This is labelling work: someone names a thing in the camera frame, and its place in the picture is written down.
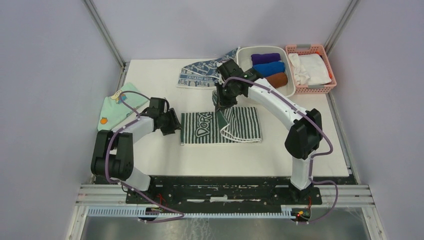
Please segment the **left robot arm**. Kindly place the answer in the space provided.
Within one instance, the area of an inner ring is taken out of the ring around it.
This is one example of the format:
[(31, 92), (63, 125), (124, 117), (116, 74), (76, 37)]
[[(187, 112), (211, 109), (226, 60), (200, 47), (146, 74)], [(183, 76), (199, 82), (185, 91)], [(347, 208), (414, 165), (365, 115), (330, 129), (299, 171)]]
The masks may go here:
[(158, 191), (151, 186), (153, 178), (134, 166), (134, 144), (157, 130), (167, 136), (181, 129), (168, 100), (153, 97), (135, 120), (117, 130), (100, 130), (97, 133), (91, 173), (105, 177), (111, 183), (121, 183), (131, 190), (137, 189), (138, 197), (150, 204), (156, 200)]

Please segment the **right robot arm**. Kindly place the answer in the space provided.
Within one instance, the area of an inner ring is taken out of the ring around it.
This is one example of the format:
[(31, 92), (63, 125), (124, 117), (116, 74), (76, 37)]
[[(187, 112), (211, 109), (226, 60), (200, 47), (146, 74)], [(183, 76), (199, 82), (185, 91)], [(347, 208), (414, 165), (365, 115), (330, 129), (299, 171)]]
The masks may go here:
[(289, 199), (302, 204), (309, 198), (313, 183), (312, 158), (323, 139), (322, 117), (317, 109), (306, 110), (278, 92), (257, 70), (242, 70), (230, 59), (218, 63), (220, 80), (216, 83), (214, 106), (226, 110), (235, 106), (238, 96), (244, 96), (262, 105), (288, 130), (284, 146), (292, 156)]

